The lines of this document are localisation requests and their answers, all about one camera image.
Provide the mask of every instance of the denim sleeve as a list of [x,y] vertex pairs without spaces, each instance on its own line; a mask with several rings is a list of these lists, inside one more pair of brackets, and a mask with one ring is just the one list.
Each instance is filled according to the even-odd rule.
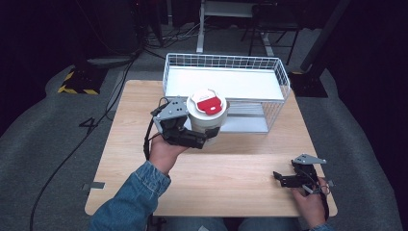
[[332,228],[332,226],[330,226],[328,223],[324,223],[310,229],[309,231],[334,231],[334,228]]
[[105,202],[90,220],[89,230],[144,230],[149,215],[170,179],[150,162],[133,172],[114,198]]

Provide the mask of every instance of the person's hand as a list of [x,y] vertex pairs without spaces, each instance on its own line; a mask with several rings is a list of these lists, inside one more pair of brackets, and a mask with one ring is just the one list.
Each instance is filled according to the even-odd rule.
[[185,146],[170,145],[159,135],[153,138],[150,149],[150,163],[164,175],[168,175],[176,163],[178,155],[188,148]]
[[[319,178],[319,183],[322,189],[327,189],[325,180]],[[324,218],[324,207],[320,194],[309,194],[304,196],[302,189],[291,188],[294,199],[297,202],[297,207],[300,214],[306,219],[310,228],[326,223]]]

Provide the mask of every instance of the chair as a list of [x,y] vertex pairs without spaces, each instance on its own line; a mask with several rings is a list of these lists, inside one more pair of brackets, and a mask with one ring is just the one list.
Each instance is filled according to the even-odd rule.
[[[297,36],[301,29],[299,23],[297,22],[296,15],[293,13],[293,9],[290,6],[281,5],[278,3],[260,3],[254,5],[252,7],[251,27],[252,35],[248,56],[251,56],[256,32],[266,35],[268,35],[268,33],[281,33],[281,36],[273,46],[291,47],[289,57],[286,61],[286,64],[289,64]],[[248,29],[249,28],[246,28],[241,40],[245,38]],[[295,32],[292,45],[276,45],[276,43],[278,43],[287,32]]]

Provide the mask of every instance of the dark background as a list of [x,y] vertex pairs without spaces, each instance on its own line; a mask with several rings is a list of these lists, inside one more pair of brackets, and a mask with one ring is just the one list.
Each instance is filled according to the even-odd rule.
[[[129,53],[141,42],[146,16],[138,12],[139,1],[79,2],[88,18],[75,1],[2,1],[0,135],[45,96],[45,84],[68,65]],[[199,1],[188,2],[191,6],[173,1],[173,19],[178,26],[197,19],[187,8],[198,8]],[[69,20],[61,22],[59,15]],[[89,24],[115,52],[100,42]],[[405,229],[407,40],[407,1],[352,0],[313,63],[330,71],[339,96],[364,129],[395,190]]]

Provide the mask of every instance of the paper cup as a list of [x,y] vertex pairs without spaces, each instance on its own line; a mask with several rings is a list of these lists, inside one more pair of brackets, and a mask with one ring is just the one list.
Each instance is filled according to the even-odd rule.
[[[187,109],[191,129],[205,133],[207,130],[221,127],[227,118],[228,103],[226,99],[214,90],[198,90],[187,99]],[[217,136],[207,139],[204,145],[216,142]]]

